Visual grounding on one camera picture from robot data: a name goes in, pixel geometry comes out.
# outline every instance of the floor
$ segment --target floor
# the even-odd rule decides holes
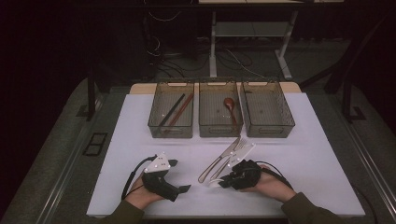
[[[184,58],[175,49],[167,49],[159,65],[159,77],[207,77],[208,42],[199,39],[196,59]],[[278,77],[284,81],[277,65],[274,50],[278,39],[219,39],[217,44],[218,77]],[[291,41],[286,61],[294,82],[300,83],[336,62],[345,52],[347,40]],[[378,177],[383,177],[391,189],[396,189],[396,137],[379,117],[357,88],[353,89],[352,105],[361,109],[365,120],[348,123],[340,113],[341,92],[326,94],[323,86],[327,78],[304,88],[318,119],[340,161],[346,176],[366,212],[364,217],[346,218],[346,223],[395,223],[386,203]],[[37,156],[32,169],[23,181],[1,223],[97,223],[85,215],[106,148],[117,123],[118,114],[129,86],[115,86],[110,93],[97,92],[97,112],[86,121],[86,80],[70,95],[46,143]],[[102,153],[97,157],[81,155],[93,133],[107,133]],[[380,175],[370,171],[361,155],[371,156]],[[287,223],[285,219],[267,220],[265,223]],[[147,223],[159,222],[145,220]],[[217,220],[180,220],[179,222],[212,223]],[[223,220],[235,223],[234,220]],[[263,220],[239,220],[262,223]]]

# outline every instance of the sleeve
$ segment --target sleeve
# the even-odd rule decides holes
[[[329,210],[312,204],[303,193],[296,194],[282,205],[282,210],[293,224],[341,224],[343,219]]]
[[[139,223],[145,213],[136,208],[135,206],[121,201],[119,206],[114,210],[114,212],[102,219],[100,219],[100,224],[136,224]]]

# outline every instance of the wearable hand device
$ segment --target wearable hand device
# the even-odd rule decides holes
[[[246,189],[256,186],[259,182],[262,172],[274,176],[276,179],[282,181],[285,185],[292,189],[289,181],[269,169],[261,168],[255,161],[242,160],[233,167],[233,171],[229,175],[223,176],[223,181],[219,182],[224,189],[233,187],[234,189]]]
[[[144,187],[153,193],[156,193],[165,199],[168,199],[174,202],[180,193],[185,193],[190,189],[191,185],[181,186],[176,188],[175,186],[167,183],[164,179],[165,175],[168,173],[170,167],[177,165],[177,160],[168,160],[164,154],[160,156],[148,157],[142,160],[131,172],[131,175],[128,178],[128,181],[125,184],[124,190],[122,192],[121,199],[125,199],[128,195],[127,191],[129,186],[131,185],[132,180],[134,179],[134,175],[139,167],[146,161],[152,161],[152,163],[145,169],[142,180]]]

